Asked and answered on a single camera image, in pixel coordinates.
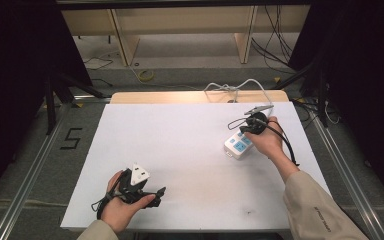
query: white tabletop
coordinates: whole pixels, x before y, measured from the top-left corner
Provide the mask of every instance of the white tabletop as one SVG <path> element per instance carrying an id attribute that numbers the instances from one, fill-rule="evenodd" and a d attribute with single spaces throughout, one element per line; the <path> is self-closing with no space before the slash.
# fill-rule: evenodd
<path id="1" fill-rule="evenodd" d="M 107 105 L 61 227 L 87 228 L 109 178 L 137 163 L 151 174 L 145 191 L 167 190 L 160 206 L 139 211 L 128 230 L 288 229 L 284 184 L 273 164 L 255 148 L 240 160 L 223 150 L 237 130 L 227 124 L 259 105 L 265 103 Z M 300 168 L 329 192 L 294 106 L 274 106 Z"/>

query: power adapter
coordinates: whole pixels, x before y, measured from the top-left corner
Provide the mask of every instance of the power adapter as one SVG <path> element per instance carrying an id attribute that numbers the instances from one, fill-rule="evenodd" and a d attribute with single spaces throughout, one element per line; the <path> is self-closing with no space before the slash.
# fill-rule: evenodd
<path id="1" fill-rule="evenodd" d="M 227 156 L 239 159 L 254 144 L 241 131 L 237 131 L 233 136 L 224 142 L 224 150 Z"/>

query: jacket sleeve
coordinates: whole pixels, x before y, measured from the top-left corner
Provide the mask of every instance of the jacket sleeve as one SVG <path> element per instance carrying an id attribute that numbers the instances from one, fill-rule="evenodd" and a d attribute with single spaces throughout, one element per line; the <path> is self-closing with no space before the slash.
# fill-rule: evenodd
<path id="1" fill-rule="evenodd" d="M 368 239 L 307 173 L 286 181 L 283 195 L 294 239 Z"/>
<path id="2" fill-rule="evenodd" d="M 102 220 L 93 221 L 89 227 L 77 238 L 78 240 L 118 240 L 111 227 Z"/>

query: left hand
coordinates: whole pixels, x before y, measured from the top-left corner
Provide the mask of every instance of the left hand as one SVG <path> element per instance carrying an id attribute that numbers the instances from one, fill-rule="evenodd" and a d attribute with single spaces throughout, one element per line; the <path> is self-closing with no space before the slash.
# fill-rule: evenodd
<path id="1" fill-rule="evenodd" d="M 111 187 L 120 177 L 123 171 L 117 172 L 108 182 L 107 192 L 111 190 Z M 133 204 L 124 203 L 120 198 L 113 198 L 104 208 L 101 219 L 107 223 L 115 233 L 120 233 L 126 229 L 133 215 L 140 209 L 146 207 L 155 195 L 147 195 L 141 198 L 139 201 Z"/>

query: human hand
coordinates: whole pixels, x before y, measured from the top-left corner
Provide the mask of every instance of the human hand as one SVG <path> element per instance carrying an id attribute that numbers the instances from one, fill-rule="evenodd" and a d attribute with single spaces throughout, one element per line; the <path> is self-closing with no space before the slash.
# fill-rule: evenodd
<path id="1" fill-rule="evenodd" d="M 282 129 L 279 127 L 277 123 L 277 117 L 269 117 L 268 125 L 279 133 L 283 133 Z M 282 149 L 282 139 L 270 129 L 265 129 L 259 135 L 252 134 L 249 132 L 244 133 L 245 136 L 251 140 L 254 146 L 258 149 L 259 152 L 266 155 L 268 158 L 272 159 L 279 155 L 284 155 Z"/>
<path id="2" fill-rule="evenodd" d="M 111 187 L 120 177 L 123 171 L 117 172 L 108 182 L 107 192 L 111 190 Z M 126 229 L 133 215 L 142 208 L 145 208 L 152 200 L 155 195 L 147 195 L 141 198 L 139 201 L 127 204 L 124 203 L 120 198 L 114 197 L 104 208 L 101 219 L 107 223 L 115 233 L 120 233 Z"/>

